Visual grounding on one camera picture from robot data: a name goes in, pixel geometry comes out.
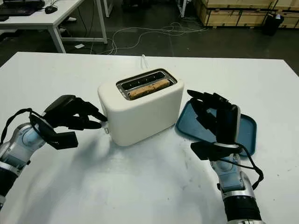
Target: blue tray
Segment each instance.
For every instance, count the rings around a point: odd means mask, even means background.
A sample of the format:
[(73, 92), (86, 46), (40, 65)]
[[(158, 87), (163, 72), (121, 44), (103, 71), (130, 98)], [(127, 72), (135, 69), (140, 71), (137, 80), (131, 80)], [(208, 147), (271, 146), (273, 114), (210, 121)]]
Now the blue tray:
[[(208, 109), (208, 112), (216, 116), (216, 110)], [(181, 115), (178, 118), (176, 128), (183, 134), (189, 135), (198, 140), (215, 142), (216, 137), (210, 130), (205, 129), (197, 120), (197, 114), (194, 112), (190, 101), (183, 108)], [(249, 116), (241, 114), (238, 143), (244, 145), (250, 155), (256, 150), (256, 122)]]

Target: white toaster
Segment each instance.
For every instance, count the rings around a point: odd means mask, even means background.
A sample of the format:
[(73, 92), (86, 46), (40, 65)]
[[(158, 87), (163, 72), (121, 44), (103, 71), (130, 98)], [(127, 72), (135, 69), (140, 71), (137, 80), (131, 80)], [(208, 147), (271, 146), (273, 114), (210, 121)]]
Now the white toaster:
[(183, 89), (164, 69), (103, 83), (98, 94), (113, 141), (128, 146), (175, 124)]

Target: silver robotic arm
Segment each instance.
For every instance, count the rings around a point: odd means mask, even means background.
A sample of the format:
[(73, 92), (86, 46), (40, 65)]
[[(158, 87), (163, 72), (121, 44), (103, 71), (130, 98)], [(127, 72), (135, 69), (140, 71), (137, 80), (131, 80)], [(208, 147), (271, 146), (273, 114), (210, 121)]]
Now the silver robotic arm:
[[(12, 138), (3, 143), (11, 121), (24, 112), (30, 113), (30, 123), (19, 125)], [(45, 143), (55, 149), (78, 146), (75, 132), (56, 133), (55, 127), (65, 126), (75, 130), (101, 128), (101, 123), (89, 120), (89, 115), (100, 121), (107, 121), (91, 103), (73, 95), (63, 95), (44, 111), (43, 116), (28, 108), (19, 110), (8, 119), (0, 142), (0, 210), (6, 200), (6, 194), (25, 166), (30, 164), (30, 157), (36, 150)]]
[[(265, 224), (260, 216), (253, 190), (263, 180), (263, 172), (254, 164), (247, 149), (236, 143), (240, 126), (240, 108), (214, 93), (200, 93), (188, 90), (192, 96), (191, 105), (198, 115), (197, 121), (215, 136), (216, 142), (206, 141), (191, 144), (191, 149), (201, 160), (209, 160), (219, 178), (217, 188), (221, 191), (228, 224)], [(217, 110), (216, 117), (207, 112)], [(241, 165), (239, 153), (244, 150), (252, 167)], [(249, 168), (259, 174), (251, 185), (241, 170)]]

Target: wooden pallet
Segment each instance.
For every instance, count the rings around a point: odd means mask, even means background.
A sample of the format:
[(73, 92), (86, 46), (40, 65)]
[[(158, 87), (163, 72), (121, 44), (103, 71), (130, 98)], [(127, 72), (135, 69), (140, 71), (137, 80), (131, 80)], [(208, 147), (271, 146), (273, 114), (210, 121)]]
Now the wooden pallet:
[(206, 8), (258, 8), (268, 9), (277, 0), (201, 0)]
[(206, 8), (200, 0), (195, 0), (194, 6), (197, 15), (205, 26), (261, 26), (267, 12), (249, 10), (219, 9), (211, 10)]
[(273, 9), (299, 11), (299, 0), (277, 0)]
[(280, 24), (280, 28), (299, 28), (299, 12), (283, 12), (281, 15), (285, 19)]

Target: black cable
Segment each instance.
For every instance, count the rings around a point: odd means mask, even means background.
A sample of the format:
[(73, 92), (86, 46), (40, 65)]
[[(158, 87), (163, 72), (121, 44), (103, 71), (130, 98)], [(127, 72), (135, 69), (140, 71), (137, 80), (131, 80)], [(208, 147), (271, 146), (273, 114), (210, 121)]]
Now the black cable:
[(82, 15), (81, 15), (80, 7), (78, 7), (78, 12), (79, 12), (79, 16), (80, 16), (80, 18), (81, 18), (81, 21), (82, 21), (82, 23), (83, 23), (83, 26), (84, 26), (84, 28), (85, 28), (85, 34), (84, 34), (84, 37), (86, 37), (86, 34), (87, 34), (87, 28), (86, 28), (85, 22), (84, 22), (84, 20), (83, 20), (83, 18), (82, 18)]
[(38, 113), (36, 113), (35, 111), (33, 111), (31, 108), (25, 108), (25, 109), (20, 109), (19, 111), (17, 111), (13, 116), (11, 116), (10, 118), (8, 118), (6, 124), (5, 124), (5, 127), (2, 131), (2, 134), (1, 134), (1, 142), (0, 142), (0, 145), (3, 144), (4, 142), (4, 139), (6, 137), (6, 134), (7, 134), (7, 129), (8, 129), (8, 126), (10, 125), (10, 123), (15, 119), (16, 116), (22, 114), (22, 113), (25, 113), (25, 112), (29, 112), (29, 119), (30, 119), (30, 124), (31, 126), (33, 127), (33, 129), (42, 137), (41, 133), (34, 127), (34, 123), (32, 121), (32, 114), (35, 114), (36, 116), (38, 116), (39, 118), (43, 118), (41, 115), (39, 115)]
[(231, 163), (233, 165), (236, 165), (236, 166), (239, 166), (239, 167), (243, 167), (243, 168), (247, 168), (247, 169), (254, 169), (253, 167), (244, 166), (242, 164), (239, 164), (239, 163), (236, 163), (236, 162), (232, 162), (232, 161), (229, 161), (229, 160), (225, 160), (225, 159), (219, 159), (219, 161), (228, 162), (228, 163)]
[(263, 172), (259, 167), (257, 167), (255, 165), (255, 163), (253, 162), (253, 160), (251, 158), (251, 155), (248, 152), (247, 148), (244, 145), (240, 144), (240, 143), (236, 143), (236, 145), (240, 146), (246, 152), (246, 155), (249, 158), (249, 160), (252, 164), (252, 167), (244, 166), (244, 165), (238, 164), (236, 162), (228, 161), (228, 160), (225, 160), (225, 159), (219, 159), (219, 160), (222, 161), (222, 162), (228, 162), (228, 163), (234, 164), (234, 165), (239, 166), (239, 167), (255, 170), (257, 172), (257, 174), (259, 175), (258, 180), (252, 185), (252, 189), (255, 190), (257, 188), (258, 184), (263, 180)]
[(90, 32), (91, 32), (91, 30), (92, 30), (92, 28), (93, 28), (93, 18), (94, 18), (94, 1), (95, 1), (95, 0), (93, 0), (93, 16), (92, 16), (92, 22), (91, 22), (91, 24), (90, 24), (90, 28), (89, 28), (89, 31), (88, 31), (88, 35), (87, 35), (87, 37), (89, 37), (89, 35), (90, 35)]
[(58, 1), (60, 1), (60, 0), (56, 0), (56, 1), (54, 1), (50, 6), (53, 6), (56, 2), (58, 2)]

